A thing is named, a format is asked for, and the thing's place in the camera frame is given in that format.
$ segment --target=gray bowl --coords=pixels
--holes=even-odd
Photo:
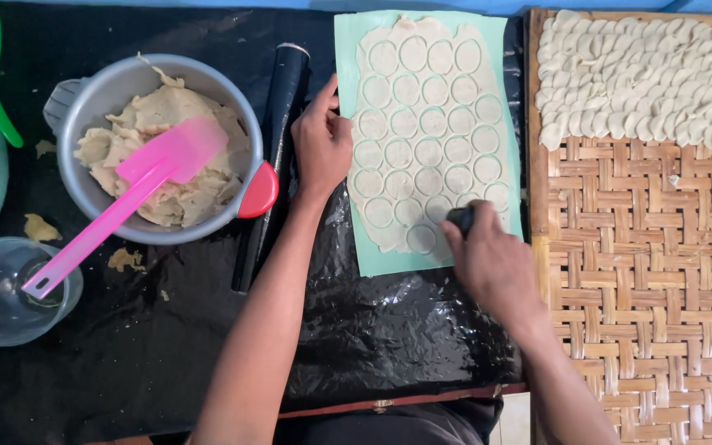
[[[205,222],[185,228],[162,227],[133,214],[114,232],[120,238],[145,244],[181,244],[211,234],[238,217],[239,213],[244,217],[241,201],[247,188],[259,169],[261,173],[266,173],[265,168],[260,167],[263,164],[269,167],[270,165],[262,158],[262,135],[254,110],[246,101],[246,97],[227,77],[210,66],[187,57],[153,54],[145,55],[144,58],[150,61],[150,65],[161,68],[167,76],[182,77],[187,88],[233,108],[240,116],[241,124],[251,139],[252,161],[248,176],[242,178],[243,186],[221,212]],[[112,205],[114,198],[104,192],[89,174],[89,169],[82,166],[73,156],[74,150],[78,150],[77,140],[83,137],[89,128],[95,126],[111,128],[111,123],[105,120],[104,116],[112,113],[120,114],[134,96],[146,96],[162,85],[161,79],[150,65],[136,57],[121,60],[105,67],[90,78],[61,82],[54,90],[52,98],[46,103],[44,116],[57,136],[59,172],[62,174],[68,193],[90,219],[97,218]],[[264,186],[266,182],[272,180],[269,174],[261,174],[258,179],[255,183],[262,184],[254,184],[253,188],[259,188],[261,191],[264,187],[258,186]],[[248,217],[256,216],[253,215],[254,211],[248,213]]]

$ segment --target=forearm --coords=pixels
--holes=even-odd
[[[299,192],[213,372],[195,445],[271,443],[304,310],[324,197]]]
[[[531,380],[533,404],[550,443],[619,443],[603,406],[562,350],[548,315],[534,319],[534,327],[519,333],[517,341]]]

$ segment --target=mint green board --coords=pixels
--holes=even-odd
[[[520,228],[520,154],[518,141],[513,131],[509,116],[507,97],[504,93],[504,70],[502,55],[504,52],[504,29],[507,19],[478,14],[459,13],[454,11],[399,11],[385,10],[359,14],[342,14],[334,17],[334,38],[337,56],[337,78],[340,83],[340,114],[351,118],[356,111],[356,91],[358,89],[359,71],[356,65],[356,48],[358,42],[369,31],[377,27],[391,28],[401,14],[410,19],[419,20],[424,16],[438,18],[441,23],[450,28],[452,35],[457,33],[457,25],[470,23],[475,25],[482,34],[490,56],[491,67],[496,76],[496,82],[501,92],[504,121],[507,123],[507,163],[509,169],[509,224],[510,232],[523,238]],[[354,222],[354,239],[356,241],[356,256],[358,258],[359,275],[376,276],[388,273],[407,272],[422,269],[442,268],[452,265],[452,258],[447,258],[439,264],[431,262],[419,253],[398,253],[394,250],[382,253],[381,249],[371,241],[361,218],[351,201],[351,218]]]

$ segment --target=clear plastic cup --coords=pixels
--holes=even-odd
[[[40,337],[76,306],[84,287],[78,267],[42,300],[21,290],[57,253],[59,249],[27,238],[0,238],[0,346]]]

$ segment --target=bamboo mat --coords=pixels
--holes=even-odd
[[[532,9],[527,24],[540,294],[623,442],[712,445],[712,152],[628,138],[569,137],[554,152],[539,145],[536,54],[543,21],[554,13]],[[692,16],[712,24],[712,16]]]

